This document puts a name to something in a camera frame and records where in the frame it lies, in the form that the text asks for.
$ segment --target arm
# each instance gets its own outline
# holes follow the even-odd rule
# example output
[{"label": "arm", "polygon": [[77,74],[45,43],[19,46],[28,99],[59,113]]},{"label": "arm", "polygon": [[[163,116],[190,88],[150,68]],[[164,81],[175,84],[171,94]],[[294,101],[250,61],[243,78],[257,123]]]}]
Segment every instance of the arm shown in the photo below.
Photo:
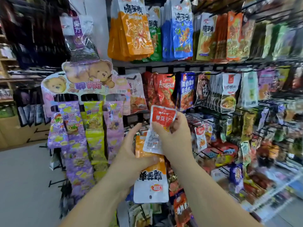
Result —
[{"label": "arm", "polygon": [[177,114],[172,134],[158,123],[153,129],[162,141],[162,150],[184,187],[188,204],[198,226],[261,227],[195,161],[186,117]]},{"label": "arm", "polygon": [[140,172],[159,161],[158,157],[135,157],[134,135],[140,128],[141,123],[129,131],[106,175],[72,209],[60,227],[109,226],[119,202],[125,199]]}]

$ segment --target red logo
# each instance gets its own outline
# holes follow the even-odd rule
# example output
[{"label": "red logo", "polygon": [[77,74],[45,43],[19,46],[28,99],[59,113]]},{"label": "red logo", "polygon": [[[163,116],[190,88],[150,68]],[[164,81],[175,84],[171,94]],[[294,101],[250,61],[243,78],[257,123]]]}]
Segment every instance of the red logo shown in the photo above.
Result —
[{"label": "red logo", "polygon": [[153,191],[159,192],[159,191],[162,191],[162,190],[163,190],[163,186],[162,186],[162,185],[159,185],[159,184],[154,184],[153,186],[151,186],[151,189],[152,189]]},{"label": "red logo", "polygon": [[205,132],[205,126],[204,125],[196,127],[196,135],[202,135],[202,134],[204,134],[204,132]]},{"label": "red logo", "polygon": [[234,82],[234,75],[229,75],[228,76],[228,83],[232,84]]}]

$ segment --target person's left hand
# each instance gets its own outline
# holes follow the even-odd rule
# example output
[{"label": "person's left hand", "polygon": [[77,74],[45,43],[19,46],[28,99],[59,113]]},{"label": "person's left hand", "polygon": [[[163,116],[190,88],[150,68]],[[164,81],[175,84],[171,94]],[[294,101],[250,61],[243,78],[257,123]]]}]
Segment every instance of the person's left hand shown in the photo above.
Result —
[{"label": "person's left hand", "polygon": [[141,128],[139,123],[133,127],[123,140],[123,144],[115,157],[115,160],[108,169],[106,176],[108,180],[114,180],[118,191],[125,191],[126,194],[129,188],[134,185],[139,178],[142,170],[159,162],[158,157],[142,157],[136,158],[134,155],[134,135]]}]

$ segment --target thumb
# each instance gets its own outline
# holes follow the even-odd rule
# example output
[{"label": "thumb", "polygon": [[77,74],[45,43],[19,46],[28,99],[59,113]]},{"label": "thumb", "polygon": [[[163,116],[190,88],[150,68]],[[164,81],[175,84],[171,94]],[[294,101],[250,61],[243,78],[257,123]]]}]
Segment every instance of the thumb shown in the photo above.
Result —
[{"label": "thumb", "polygon": [[152,157],[142,157],[136,160],[137,160],[136,165],[140,167],[140,170],[144,170],[149,166],[157,164],[160,161],[160,158],[157,156],[152,156]]},{"label": "thumb", "polygon": [[152,129],[159,135],[160,139],[164,139],[169,133],[157,122],[152,122]]}]

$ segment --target red label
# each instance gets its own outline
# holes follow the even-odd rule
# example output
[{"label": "red label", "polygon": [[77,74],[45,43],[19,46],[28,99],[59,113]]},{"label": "red label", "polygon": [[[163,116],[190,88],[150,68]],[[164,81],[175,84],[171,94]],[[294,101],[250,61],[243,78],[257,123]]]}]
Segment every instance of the red label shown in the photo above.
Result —
[{"label": "red label", "polygon": [[159,192],[159,191],[162,191],[162,190],[163,190],[163,186],[162,186],[162,185],[159,185],[159,184],[154,184],[153,186],[151,186],[151,189],[152,189],[153,191]]},{"label": "red label", "polygon": [[196,129],[196,135],[202,135],[205,132],[205,126],[204,125],[196,127],[195,129]]},{"label": "red label", "polygon": [[234,75],[229,75],[228,76],[228,83],[233,84],[234,83]]},{"label": "red label", "polygon": [[158,122],[164,128],[169,128],[174,121],[176,110],[172,110],[164,107],[157,107],[153,105],[152,108],[152,122]]}]

